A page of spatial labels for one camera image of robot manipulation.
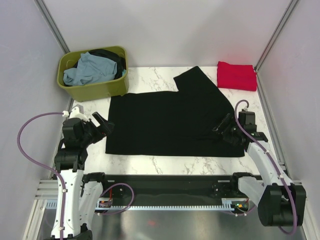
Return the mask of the black t shirt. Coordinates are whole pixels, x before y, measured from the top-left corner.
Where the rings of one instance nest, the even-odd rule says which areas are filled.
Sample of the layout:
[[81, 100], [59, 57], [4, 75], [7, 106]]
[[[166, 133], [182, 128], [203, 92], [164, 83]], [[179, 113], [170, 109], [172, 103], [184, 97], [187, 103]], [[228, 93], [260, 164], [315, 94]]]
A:
[[113, 96], [114, 123], [105, 151], [112, 155], [240, 158], [244, 148], [214, 133], [234, 108], [197, 66], [176, 76], [177, 91]]

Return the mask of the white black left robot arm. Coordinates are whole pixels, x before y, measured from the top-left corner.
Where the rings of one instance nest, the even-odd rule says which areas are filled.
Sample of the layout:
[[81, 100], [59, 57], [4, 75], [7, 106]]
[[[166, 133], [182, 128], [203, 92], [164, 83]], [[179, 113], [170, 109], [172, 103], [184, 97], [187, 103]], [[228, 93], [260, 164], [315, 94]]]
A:
[[108, 136], [114, 124], [98, 112], [91, 119], [84, 120], [72, 114], [63, 122], [63, 138], [59, 142], [54, 158], [57, 171], [58, 197], [52, 240], [90, 240], [91, 223], [99, 197], [106, 196], [110, 185], [104, 181], [102, 172], [85, 174], [87, 148]]

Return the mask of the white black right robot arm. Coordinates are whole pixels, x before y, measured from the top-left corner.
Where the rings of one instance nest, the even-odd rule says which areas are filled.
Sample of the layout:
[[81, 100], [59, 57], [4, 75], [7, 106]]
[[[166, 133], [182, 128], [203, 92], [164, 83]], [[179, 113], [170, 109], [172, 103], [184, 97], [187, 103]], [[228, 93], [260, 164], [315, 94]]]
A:
[[254, 161], [261, 180], [247, 172], [231, 175], [229, 191], [235, 197], [246, 195], [256, 206], [263, 226], [297, 227], [303, 224], [306, 190], [294, 184], [272, 154], [268, 138], [257, 131], [254, 112], [228, 113], [212, 130], [225, 142], [243, 147]]

